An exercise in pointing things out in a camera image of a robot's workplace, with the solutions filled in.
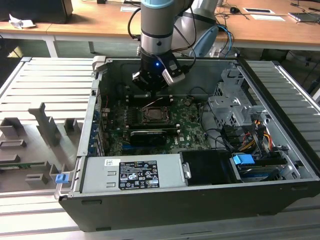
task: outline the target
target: warning label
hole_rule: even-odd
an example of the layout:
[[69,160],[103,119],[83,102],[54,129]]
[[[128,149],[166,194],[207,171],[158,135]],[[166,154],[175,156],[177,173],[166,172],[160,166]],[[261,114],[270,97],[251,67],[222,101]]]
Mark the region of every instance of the warning label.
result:
[[119,164],[119,189],[159,188],[157,161],[132,161]]

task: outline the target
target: barcode sticker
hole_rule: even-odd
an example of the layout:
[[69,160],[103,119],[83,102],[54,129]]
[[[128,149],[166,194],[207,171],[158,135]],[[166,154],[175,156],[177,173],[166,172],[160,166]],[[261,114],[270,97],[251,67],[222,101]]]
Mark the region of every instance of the barcode sticker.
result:
[[121,159],[106,159],[104,160],[104,166],[119,166]]

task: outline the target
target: green circuit board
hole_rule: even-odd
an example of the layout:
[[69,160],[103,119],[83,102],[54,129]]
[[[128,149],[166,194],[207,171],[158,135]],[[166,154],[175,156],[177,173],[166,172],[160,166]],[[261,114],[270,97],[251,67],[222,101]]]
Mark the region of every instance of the green circuit board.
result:
[[153,154],[176,154],[186,150],[209,149],[209,143],[199,123],[199,108],[195,102],[188,98],[176,97],[170,106],[167,106],[170,121],[179,124],[179,133],[168,135],[166,144],[156,147],[131,147],[129,132],[126,129],[125,117],[130,108],[139,112],[139,107],[129,107],[124,101],[111,104],[108,114],[109,150],[107,156],[126,155],[153,155]]

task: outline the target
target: wooden desk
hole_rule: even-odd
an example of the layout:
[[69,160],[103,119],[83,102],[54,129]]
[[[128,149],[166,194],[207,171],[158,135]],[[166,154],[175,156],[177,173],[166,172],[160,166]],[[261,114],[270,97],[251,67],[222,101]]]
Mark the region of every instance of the wooden desk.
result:
[[[302,12],[291,6],[290,0],[228,0],[242,13],[244,7],[271,9],[276,15],[288,15],[289,12]],[[320,8],[319,3],[300,1],[301,7]],[[68,24],[36,23],[37,27],[19,30],[6,22],[0,22],[0,34],[4,38],[42,39],[46,41],[50,55],[57,57],[56,41],[86,41],[90,51],[94,52],[93,42],[134,42],[128,35],[127,25],[131,12],[121,12],[121,4],[109,2],[97,4],[95,0],[72,0],[73,15]],[[230,13],[230,6],[218,7],[216,13]],[[247,15],[230,15],[226,20],[228,29],[233,33],[234,47],[309,50],[320,51],[320,25],[296,23],[290,16],[282,16],[285,21],[255,20]],[[224,19],[217,16],[224,24]],[[140,14],[131,24],[131,31],[140,32]],[[222,45],[227,40],[224,32],[217,36],[215,44]]]
[[[302,13],[297,7],[291,6],[290,0],[229,0],[230,5],[236,5],[243,14],[243,8],[270,9],[275,14]],[[319,9],[320,4],[300,1],[299,5],[308,11],[309,7]],[[216,13],[230,14],[230,6],[217,7]],[[229,15],[226,19],[228,29],[233,33],[236,47],[288,49],[288,50],[320,50],[320,25],[316,23],[297,23],[291,16],[282,16],[285,21],[255,20],[252,16]],[[217,16],[221,24],[222,17]]]

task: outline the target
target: computer case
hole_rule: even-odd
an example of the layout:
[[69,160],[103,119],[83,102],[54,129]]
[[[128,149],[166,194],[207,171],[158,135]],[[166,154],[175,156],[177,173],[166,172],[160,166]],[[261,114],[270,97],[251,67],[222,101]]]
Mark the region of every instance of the computer case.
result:
[[0,0],[0,21],[9,14],[21,20],[65,24],[73,12],[71,0]]

